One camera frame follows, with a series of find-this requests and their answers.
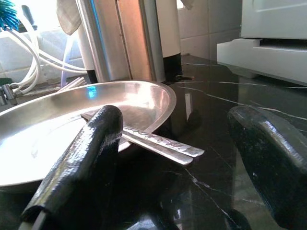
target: blue bristles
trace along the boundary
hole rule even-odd
[[[19,20],[14,6],[10,0],[0,0],[0,31],[7,28],[18,30]]]

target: oval metal tray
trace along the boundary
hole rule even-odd
[[[82,86],[29,101],[0,113],[0,189],[42,180],[85,124],[80,116],[117,106],[127,126],[155,131],[173,112],[176,95],[147,81]],[[121,140],[119,151],[130,145]]]

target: white appliance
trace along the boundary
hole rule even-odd
[[[243,0],[241,39],[217,45],[234,73],[307,84],[307,0]]]

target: white tiled wall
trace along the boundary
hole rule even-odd
[[[43,31],[38,35],[40,49],[50,55],[63,60],[64,50],[68,35],[62,29],[52,31]],[[27,74],[32,62],[32,55],[17,45],[5,32],[0,34],[0,78],[12,78],[14,82],[20,82]],[[83,67],[81,54],[74,41],[70,55],[70,63],[79,67]],[[38,83],[60,80],[61,70],[55,69],[50,65],[41,62],[43,75]],[[68,73],[67,77],[76,76],[78,74]]]
[[[181,54],[216,60],[216,44],[239,38],[242,0],[194,0],[179,9]]]

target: black marble countertop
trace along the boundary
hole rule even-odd
[[[188,167],[140,151],[117,170],[108,230],[281,230],[250,180],[228,132],[237,105],[270,111],[307,135],[307,87],[248,79],[202,58],[182,59],[194,80],[169,84],[177,105],[158,134],[205,150]],[[18,229],[33,194],[0,192],[0,229]]]

